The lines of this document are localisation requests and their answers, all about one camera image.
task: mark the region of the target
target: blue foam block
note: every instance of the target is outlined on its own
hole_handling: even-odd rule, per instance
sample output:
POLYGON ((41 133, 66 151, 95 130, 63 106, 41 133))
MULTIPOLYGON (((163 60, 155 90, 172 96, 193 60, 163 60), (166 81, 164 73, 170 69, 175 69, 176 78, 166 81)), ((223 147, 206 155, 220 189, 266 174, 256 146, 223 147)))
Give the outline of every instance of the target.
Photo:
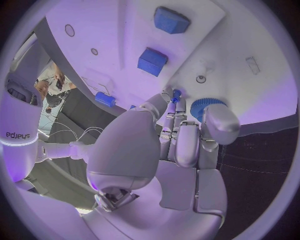
POLYGON ((158 76, 168 61, 168 57, 156 50, 147 48, 138 59, 137 68, 158 76))
POLYGON ((169 34, 184 33, 190 23, 186 16, 163 6, 158 7, 154 15, 155 27, 169 34))

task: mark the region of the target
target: hole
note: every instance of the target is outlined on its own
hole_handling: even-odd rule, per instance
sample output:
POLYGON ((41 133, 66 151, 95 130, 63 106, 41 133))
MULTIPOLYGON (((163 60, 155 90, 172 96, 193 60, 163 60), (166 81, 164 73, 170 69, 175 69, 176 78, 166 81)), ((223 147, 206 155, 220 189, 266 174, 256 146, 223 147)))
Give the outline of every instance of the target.
POLYGON ((203 75, 199 75, 199 76, 196 77, 196 81, 199 84, 204 84, 206 82, 206 77, 203 76, 203 75))
POLYGON ((94 54, 95 56, 97 56, 97 55, 98 55, 98 51, 97 51, 97 49, 95 49, 95 48, 92 48, 90 51, 91 51, 91 53, 92 53, 92 54, 94 54))
POLYGON ((64 26, 65 33, 68 34, 70 37, 74 37, 75 31, 70 24, 64 26))

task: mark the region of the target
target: blue gear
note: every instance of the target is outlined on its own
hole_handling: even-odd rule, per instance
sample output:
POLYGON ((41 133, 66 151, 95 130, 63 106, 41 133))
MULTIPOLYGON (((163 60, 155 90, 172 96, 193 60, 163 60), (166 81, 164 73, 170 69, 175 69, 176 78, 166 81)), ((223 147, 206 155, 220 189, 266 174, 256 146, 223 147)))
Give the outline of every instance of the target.
POLYGON ((210 104, 226 104, 216 98, 201 98, 192 103, 190 106, 190 114, 202 123, 203 111, 210 104))

